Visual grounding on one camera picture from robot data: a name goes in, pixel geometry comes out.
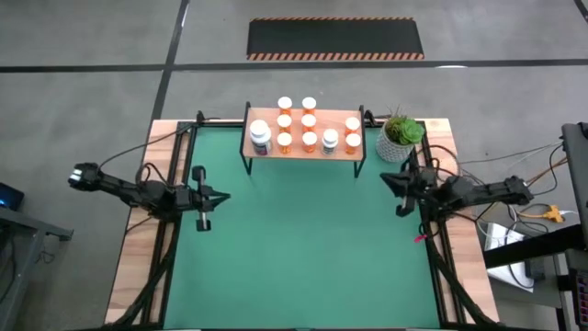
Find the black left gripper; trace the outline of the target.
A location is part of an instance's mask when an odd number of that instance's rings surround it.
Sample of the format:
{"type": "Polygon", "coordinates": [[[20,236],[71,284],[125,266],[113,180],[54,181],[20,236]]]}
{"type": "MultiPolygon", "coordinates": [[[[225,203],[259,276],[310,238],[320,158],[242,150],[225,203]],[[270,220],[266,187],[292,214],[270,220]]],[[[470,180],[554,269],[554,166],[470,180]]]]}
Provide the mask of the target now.
{"type": "Polygon", "coordinates": [[[216,207],[228,200],[231,194],[217,191],[206,184],[206,170],[203,165],[192,168],[192,179],[197,182],[197,188],[193,189],[189,186],[177,188],[175,206],[179,211],[198,211],[197,231],[207,232],[211,230],[207,213],[214,211],[216,207]]]}

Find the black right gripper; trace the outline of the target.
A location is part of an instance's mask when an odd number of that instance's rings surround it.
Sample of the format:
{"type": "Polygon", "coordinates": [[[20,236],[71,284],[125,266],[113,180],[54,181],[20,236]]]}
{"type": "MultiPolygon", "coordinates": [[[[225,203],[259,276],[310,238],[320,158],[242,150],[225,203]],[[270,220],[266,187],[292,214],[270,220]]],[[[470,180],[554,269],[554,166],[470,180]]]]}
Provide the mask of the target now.
{"type": "Polygon", "coordinates": [[[379,176],[396,198],[402,198],[401,205],[396,208],[400,217],[412,213],[420,203],[428,209],[438,209],[441,205],[435,197],[435,170],[421,168],[412,158],[402,163],[400,173],[380,173],[379,176]]]}

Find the large white bottle maroon label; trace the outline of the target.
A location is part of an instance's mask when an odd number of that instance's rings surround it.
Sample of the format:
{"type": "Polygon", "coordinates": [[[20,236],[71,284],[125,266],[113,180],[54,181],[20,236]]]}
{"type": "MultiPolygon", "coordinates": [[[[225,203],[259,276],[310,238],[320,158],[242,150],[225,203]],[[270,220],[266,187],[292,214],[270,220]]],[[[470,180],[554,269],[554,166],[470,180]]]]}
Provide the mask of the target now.
{"type": "Polygon", "coordinates": [[[254,152],[258,155],[268,155],[271,150],[272,131],[264,120],[253,120],[250,127],[250,140],[254,152]]]}

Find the succulent in triangle-patterned pot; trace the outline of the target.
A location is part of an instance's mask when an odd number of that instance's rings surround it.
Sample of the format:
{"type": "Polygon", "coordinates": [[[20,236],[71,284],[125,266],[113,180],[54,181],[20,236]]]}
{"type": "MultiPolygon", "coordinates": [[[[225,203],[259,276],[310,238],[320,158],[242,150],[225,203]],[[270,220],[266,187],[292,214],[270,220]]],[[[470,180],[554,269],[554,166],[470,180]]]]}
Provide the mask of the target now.
{"type": "Polygon", "coordinates": [[[401,107],[390,108],[376,142],[378,156],[388,163],[405,161],[424,136],[424,127],[405,115],[401,107]]]}

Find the green table mat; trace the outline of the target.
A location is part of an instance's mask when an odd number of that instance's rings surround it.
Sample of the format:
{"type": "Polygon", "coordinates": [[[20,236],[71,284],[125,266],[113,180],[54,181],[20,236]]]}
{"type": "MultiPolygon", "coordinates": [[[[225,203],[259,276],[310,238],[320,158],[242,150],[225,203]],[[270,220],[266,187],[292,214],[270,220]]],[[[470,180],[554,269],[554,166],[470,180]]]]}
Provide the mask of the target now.
{"type": "Polygon", "coordinates": [[[193,161],[230,198],[201,232],[185,215],[168,328],[382,328],[439,325],[421,217],[396,215],[373,147],[347,162],[257,159],[237,128],[198,130],[193,161]]]}

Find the white paper box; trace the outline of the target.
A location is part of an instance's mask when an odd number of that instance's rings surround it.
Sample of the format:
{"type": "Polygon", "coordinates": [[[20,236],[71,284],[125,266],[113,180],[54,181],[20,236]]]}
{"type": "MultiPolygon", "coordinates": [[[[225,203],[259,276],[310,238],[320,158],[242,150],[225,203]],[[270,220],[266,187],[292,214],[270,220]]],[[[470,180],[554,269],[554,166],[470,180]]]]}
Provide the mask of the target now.
{"type": "MultiPolygon", "coordinates": [[[[484,250],[490,251],[503,245],[509,245],[522,241],[523,234],[509,230],[498,223],[489,223],[486,230],[484,250]]],[[[533,292],[535,281],[526,275],[526,266],[523,261],[496,268],[487,268],[488,275],[495,279],[510,284],[524,291],[533,292]]]]}

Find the black desk bar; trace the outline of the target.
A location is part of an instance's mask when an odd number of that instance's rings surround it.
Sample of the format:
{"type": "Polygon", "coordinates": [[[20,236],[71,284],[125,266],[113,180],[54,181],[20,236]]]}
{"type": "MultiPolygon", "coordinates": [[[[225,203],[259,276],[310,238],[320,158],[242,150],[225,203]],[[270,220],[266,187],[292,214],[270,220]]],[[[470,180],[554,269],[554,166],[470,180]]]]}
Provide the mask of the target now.
{"type": "Polygon", "coordinates": [[[588,227],[576,224],[483,253],[485,266],[497,268],[535,257],[552,256],[568,249],[588,248],[588,227]]]}

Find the black hazard-striped floor mat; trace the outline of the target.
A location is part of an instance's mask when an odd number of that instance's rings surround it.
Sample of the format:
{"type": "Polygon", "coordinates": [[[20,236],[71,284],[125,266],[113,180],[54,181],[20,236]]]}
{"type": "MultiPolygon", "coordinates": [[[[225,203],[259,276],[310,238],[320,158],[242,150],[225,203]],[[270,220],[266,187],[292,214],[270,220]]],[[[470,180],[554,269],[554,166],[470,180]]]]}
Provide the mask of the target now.
{"type": "Polygon", "coordinates": [[[412,17],[256,17],[249,61],[420,61],[424,49],[412,17]]]}

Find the yellow power splitter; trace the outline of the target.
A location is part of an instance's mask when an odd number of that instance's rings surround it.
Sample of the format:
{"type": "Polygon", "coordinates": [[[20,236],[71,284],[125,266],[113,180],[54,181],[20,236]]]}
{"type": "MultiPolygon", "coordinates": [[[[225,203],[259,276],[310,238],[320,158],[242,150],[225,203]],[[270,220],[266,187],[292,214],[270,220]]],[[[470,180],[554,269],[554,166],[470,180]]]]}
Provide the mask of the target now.
{"type": "Polygon", "coordinates": [[[563,223],[565,221],[557,205],[549,205],[543,217],[554,223],[563,223]]]}

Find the grey metal desk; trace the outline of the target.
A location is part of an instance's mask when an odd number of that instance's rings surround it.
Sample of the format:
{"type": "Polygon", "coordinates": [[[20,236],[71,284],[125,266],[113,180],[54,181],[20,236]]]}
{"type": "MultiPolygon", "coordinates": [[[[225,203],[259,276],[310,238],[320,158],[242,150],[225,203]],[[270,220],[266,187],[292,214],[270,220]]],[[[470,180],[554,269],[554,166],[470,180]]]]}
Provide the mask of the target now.
{"type": "Polygon", "coordinates": [[[12,331],[45,236],[72,239],[74,231],[0,208],[0,331],[12,331]]]}

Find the black device blue light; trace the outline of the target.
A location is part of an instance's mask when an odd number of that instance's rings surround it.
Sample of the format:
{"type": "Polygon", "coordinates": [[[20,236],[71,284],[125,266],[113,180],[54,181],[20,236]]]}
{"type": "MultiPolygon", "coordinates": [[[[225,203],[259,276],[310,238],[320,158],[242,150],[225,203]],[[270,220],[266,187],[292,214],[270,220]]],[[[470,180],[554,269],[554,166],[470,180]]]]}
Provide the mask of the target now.
{"type": "Polygon", "coordinates": [[[0,208],[18,211],[24,197],[22,191],[0,182],[0,208]]]}

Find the dark keyboard purple keys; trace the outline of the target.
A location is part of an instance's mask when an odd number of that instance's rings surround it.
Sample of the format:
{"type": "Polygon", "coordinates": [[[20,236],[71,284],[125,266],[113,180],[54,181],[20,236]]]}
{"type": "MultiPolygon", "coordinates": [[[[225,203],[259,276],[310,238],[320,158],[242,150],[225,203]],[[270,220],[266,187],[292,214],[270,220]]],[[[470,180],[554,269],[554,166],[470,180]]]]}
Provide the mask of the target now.
{"type": "Polygon", "coordinates": [[[572,269],[570,281],[576,324],[588,330],[588,272],[572,269]]]}

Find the wooden shelf black metal frame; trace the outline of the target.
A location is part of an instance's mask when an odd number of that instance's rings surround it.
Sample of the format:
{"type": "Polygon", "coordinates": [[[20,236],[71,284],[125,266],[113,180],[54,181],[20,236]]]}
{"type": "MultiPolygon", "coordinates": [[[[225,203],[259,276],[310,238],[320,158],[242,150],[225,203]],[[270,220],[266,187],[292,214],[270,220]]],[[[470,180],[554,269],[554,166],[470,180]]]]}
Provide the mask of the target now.
{"type": "Polygon", "coordinates": [[[319,150],[321,143],[316,143],[312,152],[307,152],[304,147],[302,135],[304,133],[301,122],[303,110],[301,108],[293,108],[289,116],[292,118],[290,124],[289,134],[292,136],[292,143],[290,144],[290,151],[283,154],[277,144],[277,136],[280,134],[280,129],[277,124],[277,119],[281,115],[278,108],[252,108],[250,103],[246,103],[246,109],[243,119],[243,134],[241,138],[240,155],[245,166],[246,173],[252,174],[253,160],[255,158],[265,159],[296,159],[296,160],[329,160],[342,161],[354,163],[354,177],[358,178],[367,158],[366,152],[366,138],[365,131],[365,111],[364,107],[360,106],[359,110],[333,110],[333,109],[318,109],[314,111],[314,116],[317,119],[314,125],[314,133],[322,137],[327,129],[336,130],[340,142],[332,154],[325,154],[319,150]],[[355,118],[360,121],[360,127],[357,129],[357,134],[360,136],[361,142],[352,154],[346,150],[346,143],[343,143],[345,137],[346,126],[345,121],[348,118],[355,118]],[[262,120],[271,130],[270,146],[267,148],[265,154],[259,154],[255,150],[251,135],[251,124],[256,120],[262,120]]]}

